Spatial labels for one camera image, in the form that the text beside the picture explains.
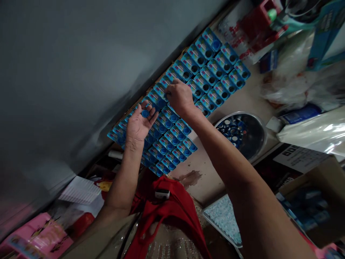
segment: stain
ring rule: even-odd
[[[190,186],[196,185],[201,176],[202,174],[200,174],[200,171],[192,170],[188,174],[180,176],[179,178],[174,178],[174,180],[179,181],[187,190]]]

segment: stainless steel bowl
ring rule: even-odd
[[[234,115],[241,115],[241,121],[243,121],[247,127],[247,134],[243,136],[242,144],[239,146],[238,150],[252,163],[258,158],[258,155],[266,145],[266,127],[259,117],[246,112],[231,113],[218,121],[215,127]]]

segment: gray wall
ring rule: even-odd
[[[0,2],[0,237],[109,145],[113,122],[225,2]]]

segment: pink package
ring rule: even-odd
[[[18,258],[57,259],[73,243],[48,213],[42,213],[9,235],[0,245],[0,254],[13,250]]]

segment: hand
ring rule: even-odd
[[[165,89],[165,93],[171,107],[183,119],[198,109],[194,105],[191,88],[177,78]]]
[[[128,120],[127,131],[126,131],[126,141],[139,141],[144,142],[148,131],[155,123],[158,112],[155,113],[156,108],[152,108],[151,105],[145,106],[148,104],[148,100],[143,101],[142,104],[138,105],[138,108],[135,110],[133,115]],[[144,118],[141,115],[142,110],[148,110],[150,115],[147,118]]]

